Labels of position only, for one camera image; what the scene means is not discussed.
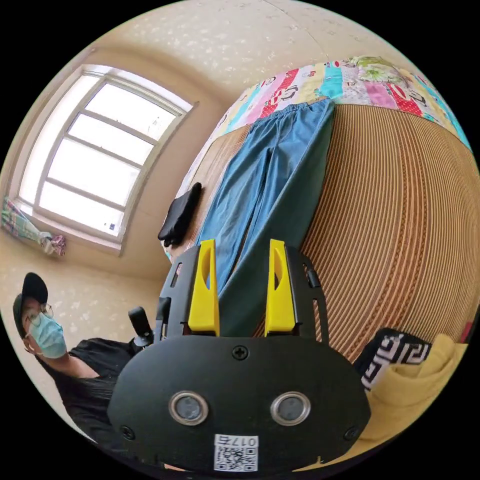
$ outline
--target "label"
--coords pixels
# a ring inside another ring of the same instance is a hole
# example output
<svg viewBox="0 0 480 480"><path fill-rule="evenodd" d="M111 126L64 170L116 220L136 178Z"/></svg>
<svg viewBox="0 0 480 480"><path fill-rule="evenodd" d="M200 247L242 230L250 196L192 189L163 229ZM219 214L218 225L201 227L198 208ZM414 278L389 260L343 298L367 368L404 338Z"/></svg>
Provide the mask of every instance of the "label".
<svg viewBox="0 0 480 480"><path fill-rule="evenodd" d="M213 469L218 472L257 472L259 438L257 436L215 435Z"/></svg>

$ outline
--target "face mask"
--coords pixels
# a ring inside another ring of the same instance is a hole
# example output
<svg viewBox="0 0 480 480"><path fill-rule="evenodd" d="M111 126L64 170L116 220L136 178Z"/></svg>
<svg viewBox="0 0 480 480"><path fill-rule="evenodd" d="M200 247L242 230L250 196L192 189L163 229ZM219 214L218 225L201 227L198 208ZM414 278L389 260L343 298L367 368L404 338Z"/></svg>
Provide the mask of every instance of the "face mask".
<svg viewBox="0 0 480 480"><path fill-rule="evenodd" d="M40 312L28 329L41 354L47 359L58 359L67 353L64 329L53 319Z"/></svg>

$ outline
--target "window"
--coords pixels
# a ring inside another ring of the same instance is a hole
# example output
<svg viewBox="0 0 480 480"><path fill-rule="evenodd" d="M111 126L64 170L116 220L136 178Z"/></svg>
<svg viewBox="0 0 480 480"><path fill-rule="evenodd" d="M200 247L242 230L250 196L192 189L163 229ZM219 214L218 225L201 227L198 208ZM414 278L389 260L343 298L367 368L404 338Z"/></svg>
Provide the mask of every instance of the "window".
<svg viewBox="0 0 480 480"><path fill-rule="evenodd" d="M29 152L17 200L28 215L121 242L149 168L191 105L149 80L85 65Z"/></svg>

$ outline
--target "man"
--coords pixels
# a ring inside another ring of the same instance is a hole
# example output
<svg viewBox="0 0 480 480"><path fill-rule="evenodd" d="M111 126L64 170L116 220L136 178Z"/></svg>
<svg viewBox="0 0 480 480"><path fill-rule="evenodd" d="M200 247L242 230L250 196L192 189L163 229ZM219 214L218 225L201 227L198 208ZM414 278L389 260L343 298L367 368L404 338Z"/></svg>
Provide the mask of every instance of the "man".
<svg viewBox="0 0 480 480"><path fill-rule="evenodd" d="M123 447L107 416L117 378L141 348L133 340L91 338L68 351L63 329L47 304L48 296L45 282L36 273L27 273L13 302L13 318L25 350L35 355L53 378L66 412L78 428L104 452L145 470L148 467Z"/></svg>

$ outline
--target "speckled wallpaper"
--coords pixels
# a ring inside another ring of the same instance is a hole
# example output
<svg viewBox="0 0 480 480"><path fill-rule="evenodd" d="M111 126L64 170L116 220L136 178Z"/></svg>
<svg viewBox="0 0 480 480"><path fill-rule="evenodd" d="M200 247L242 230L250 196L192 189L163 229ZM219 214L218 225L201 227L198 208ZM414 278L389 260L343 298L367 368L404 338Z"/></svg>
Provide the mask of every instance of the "speckled wallpaper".
<svg viewBox="0 0 480 480"><path fill-rule="evenodd" d="M128 311L142 306L154 325L157 281L122 277L93 268L75 266L46 256L0 229L0 310L20 362L48 403L74 426L62 405L52 379L23 348L14 324L12 305L27 272L40 275L48 287L48 303L63 326L68 348L81 340L101 337L128 342L135 332Z"/></svg>
<svg viewBox="0 0 480 480"><path fill-rule="evenodd" d="M97 44L167 55L230 102L245 88L279 72L356 55L385 57L417 71L367 28L295 0L178 1L125 22Z"/></svg>

